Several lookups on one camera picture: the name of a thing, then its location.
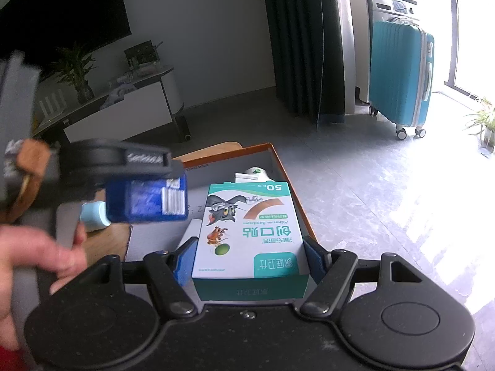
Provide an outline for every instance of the green ball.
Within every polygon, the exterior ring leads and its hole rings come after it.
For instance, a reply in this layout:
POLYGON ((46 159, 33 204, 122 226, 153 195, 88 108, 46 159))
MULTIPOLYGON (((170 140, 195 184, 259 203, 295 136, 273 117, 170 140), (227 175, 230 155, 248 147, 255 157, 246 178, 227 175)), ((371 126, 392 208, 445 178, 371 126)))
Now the green ball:
POLYGON ((230 245, 228 244, 220 244, 218 247, 215 248, 215 254, 216 255, 225 255, 229 252, 230 250, 230 245))

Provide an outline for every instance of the tiled floor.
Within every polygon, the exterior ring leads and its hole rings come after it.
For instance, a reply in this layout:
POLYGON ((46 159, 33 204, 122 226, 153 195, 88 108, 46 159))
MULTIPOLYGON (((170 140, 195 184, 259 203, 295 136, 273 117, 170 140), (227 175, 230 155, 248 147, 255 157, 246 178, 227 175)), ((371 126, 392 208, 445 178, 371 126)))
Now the tiled floor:
POLYGON ((291 116, 273 91, 185 112, 192 140, 175 155, 224 141, 271 142, 319 242, 361 258, 394 251, 464 303, 477 331, 465 367, 495 370, 492 255, 495 161, 463 130, 469 110, 432 95, 424 139, 399 141, 392 123, 363 113, 318 131, 291 116))

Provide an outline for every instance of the human hand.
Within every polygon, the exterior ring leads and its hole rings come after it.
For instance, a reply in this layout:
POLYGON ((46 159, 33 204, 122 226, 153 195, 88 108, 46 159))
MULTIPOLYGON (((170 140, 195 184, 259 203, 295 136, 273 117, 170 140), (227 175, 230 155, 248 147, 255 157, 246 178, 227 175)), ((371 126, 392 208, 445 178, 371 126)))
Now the human hand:
POLYGON ((0 225, 0 346, 17 350, 19 342, 11 315, 12 274, 14 267, 39 267, 57 272, 58 280, 50 293, 63 287, 87 267, 81 244, 86 240, 82 223, 74 234, 74 247, 69 250, 56 244, 42 230, 26 226, 0 225))

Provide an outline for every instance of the blue gripper pad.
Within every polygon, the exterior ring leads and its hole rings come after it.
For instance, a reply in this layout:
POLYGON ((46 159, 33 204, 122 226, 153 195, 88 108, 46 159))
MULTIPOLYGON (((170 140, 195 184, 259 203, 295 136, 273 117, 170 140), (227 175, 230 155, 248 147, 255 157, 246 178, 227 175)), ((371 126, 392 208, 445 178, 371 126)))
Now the blue gripper pad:
POLYGON ((309 236, 303 236, 304 250, 308 260, 309 272, 314 282, 318 284, 327 274, 331 265, 330 253, 309 236))
POLYGON ((192 265, 196 256, 197 237, 191 237, 182 244, 174 253, 174 264, 172 274, 181 287, 184 287, 190 280, 192 265))

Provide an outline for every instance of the cartoon mouse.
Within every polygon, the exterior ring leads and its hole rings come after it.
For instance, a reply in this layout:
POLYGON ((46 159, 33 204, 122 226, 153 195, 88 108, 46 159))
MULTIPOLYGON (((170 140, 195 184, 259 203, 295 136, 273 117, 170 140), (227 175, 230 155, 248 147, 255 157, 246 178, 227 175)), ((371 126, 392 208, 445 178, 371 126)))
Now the cartoon mouse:
POLYGON ((206 208, 211 209, 210 215, 208 216, 210 223, 208 223, 207 225, 209 226, 211 224, 214 224, 219 220, 231 220, 235 222, 237 209, 237 205, 235 205, 236 203, 243 202, 245 204, 251 205, 262 200, 263 199, 258 197, 257 195, 254 195, 253 198, 245 197, 243 195, 236 195, 234 196, 234 198, 231 198, 228 201, 225 201, 224 199, 216 195, 209 195, 206 199, 206 208))
POLYGON ((215 226, 215 229, 207 237, 208 244, 218 245, 222 240, 226 240, 226 238, 222 238, 226 230, 228 229, 215 226))

